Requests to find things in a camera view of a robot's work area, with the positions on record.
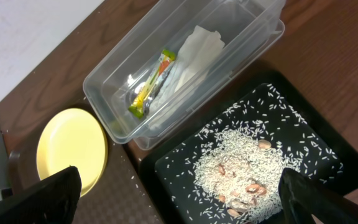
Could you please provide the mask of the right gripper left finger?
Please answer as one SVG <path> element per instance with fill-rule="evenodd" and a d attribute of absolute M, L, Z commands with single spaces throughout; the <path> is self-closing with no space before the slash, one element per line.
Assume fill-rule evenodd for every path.
<path fill-rule="evenodd" d="M 0 224 L 73 222 L 81 179 L 75 166 L 57 172 L 0 202 Z"/>

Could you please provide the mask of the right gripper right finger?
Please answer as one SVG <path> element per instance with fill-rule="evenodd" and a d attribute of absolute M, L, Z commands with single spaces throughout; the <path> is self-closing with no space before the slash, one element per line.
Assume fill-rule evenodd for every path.
<path fill-rule="evenodd" d="M 286 223 L 314 223 L 317 218 L 323 223 L 358 224 L 357 204 L 293 169 L 283 170 L 278 192 Z"/>

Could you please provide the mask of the yellow round plate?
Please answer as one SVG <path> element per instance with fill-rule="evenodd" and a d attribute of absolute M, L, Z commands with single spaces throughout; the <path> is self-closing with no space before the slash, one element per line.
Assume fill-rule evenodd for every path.
<path fill-rule="evenodd" d="M 101 178 L 108 161 L 104 129 L 89 112 L 70 108 L 56 114 L 45 126 L 37 145 L 36 166 L 44 180 L 67 167 L 78 169 L 80 196 Z"/>

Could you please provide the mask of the green orange snack wrapper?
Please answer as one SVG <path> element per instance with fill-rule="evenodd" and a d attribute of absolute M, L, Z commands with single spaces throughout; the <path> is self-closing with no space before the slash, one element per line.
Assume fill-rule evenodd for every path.
<path fill-rule="evenodd" d="M 159 85 L 166 76 L 175 62 L 175 53 L 163 49 L 157 62 L 155 63 L 148 79 L 144 83 L 143 87 L 138 91 L 134 101 L 128 108 L 128 110 L 137 118 L 141 119 L 145 113 L 145 101 Z"/>

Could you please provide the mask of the white napkin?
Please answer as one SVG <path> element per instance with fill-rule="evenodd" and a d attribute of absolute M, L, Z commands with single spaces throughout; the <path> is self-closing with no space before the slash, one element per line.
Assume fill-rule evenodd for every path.
<path fill-rule="evenodd" d="M 179 110 L 181 104 L 175 103 L 167 106 L 168 111 L 165 114 L 157 111 L 166 102 L 172 101 L 172 96 L 183 88 L 189 80 L 197 77 L 198 79 L 186 89 L 187 95 L 183 100 L 187 101 L 190 98 L 196 87 L 206 78 L 206 74 L 201 74 L 200 71 L 204 70 L 218 57 L 224 46 L 225 43 L 221 40 L 219 32 L 211 32 L 200 26 L 195 27 L 193 33 L 187 37 L 185 43 L 181 46 L 168 77 L 151 102 L 149 113 L 156 114 L 155 120 L 150 124 L 151 129 L 161 129 L 163 123 Z"/>

